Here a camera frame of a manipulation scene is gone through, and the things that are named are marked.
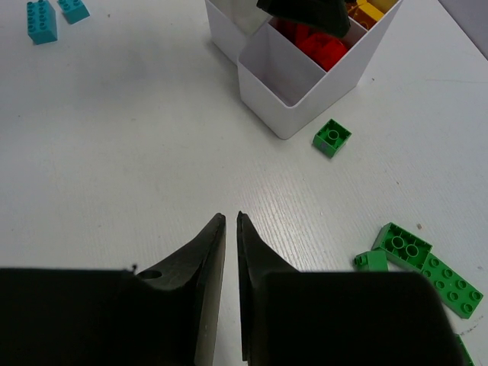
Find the turquoise duplo brick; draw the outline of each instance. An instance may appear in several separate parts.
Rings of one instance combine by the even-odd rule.
[[[464,342],[463,340],[461,339],[461,336],[456,334],[456,340],[457,340],[457,343],[459,344],[459,346],[461,347],[461,353],[463,354],[463,358],[464,358],[464,364],[466,366],[474,366],[474,362],[473,360],[471,359],[471,356],[470,354],[467,352],[467,349],[466,349],[466,346],[464,345]]]
[[[27,34],[35,44],[58,40],[56,12],[47,0],[27,3]]]
[[[58,4],[63,10],[64,18],[70,24],[74,24],[90,16],[82,0],[58,0]]]
[[[330,120],[313,138],[313,145],[332,158],[344,145],[351,133],[343,126]]]
[[[483,295],[459,274],[430,253],[422,270],[434,285],[442,301],[461,318],[469,319]]]
[[[388,271],[387,255],[382,250],[356,255],[354,266],[358,271]]]
[[[421,271],[432,246],[394,223],[388,223],[378,234],[373,249],[385,251],[388,260],[401,268]]]

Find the green 2x2 brick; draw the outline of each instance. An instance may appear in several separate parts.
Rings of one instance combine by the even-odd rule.
[[[313,138],[313,145],[332,158],[345,144],[351,133],[343,126],[330,120]]]
[[[387,258],[399,267],[421,271],[432,246],[394,223],[388,223],[378,234],[373,249],[385,251]]]
[[[427,256],[422,273],[434,285],[442,301],[461,318],[468,319],[483,299],[476,288],[432,253]]]
[[[388,271],[387,256],[381,250],[356,255],[354,266],[358,271]]]

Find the green 2x4 brick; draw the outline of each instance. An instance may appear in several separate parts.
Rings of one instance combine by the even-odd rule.
[[[394,223],[388,223],[378,234],[373,249],[385,251],[387,258],[399,267],[421,271],[432,246]]]
[[[442,301],[461,318],[469,319],[483,295],[432,253],[422,273],[434,285]]]
[[[459,346],[461,347],[461,352],[464,357],[464,362],[466,363],[466,366],[474,366],[474,362],[471,359],[470,354],[467,352],[466,346],[464,345],[463,340],[461,339],[461,336],[456,334],[455,335],[457,343],[459,343]]]
[[[332,158],[345,144],[351,133],[343,126],[329,120],[313,138],[313,145],[322,153]]]

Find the white table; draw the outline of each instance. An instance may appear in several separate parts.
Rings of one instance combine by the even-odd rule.
[[[0,266],[145,268],[222,212],[226,366],[239,210],[301,270],[351,270],[393,221],[488,295],[488,62],[436,0],[406,0],[359,86],[288,141],[239,100],[203,2],[85,3],[44,46],[0,5]],[[329,161],[311,141],[331,117],[353,135]],[[487,310],[449,311],[479,364]]]

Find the white plastic container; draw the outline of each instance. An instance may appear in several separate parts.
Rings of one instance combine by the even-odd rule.
[[[389,10],[369,31],[351,19],[351,29],[342,39],[351,48],[329,72],[282,36],[269,20],[256,32],[248,27],[245,33],[206,1],[213,41],[232,61],[237,60],[242,101],[278,137],[289,139],[358,84],[403,0],[371,1],[380,10]]]

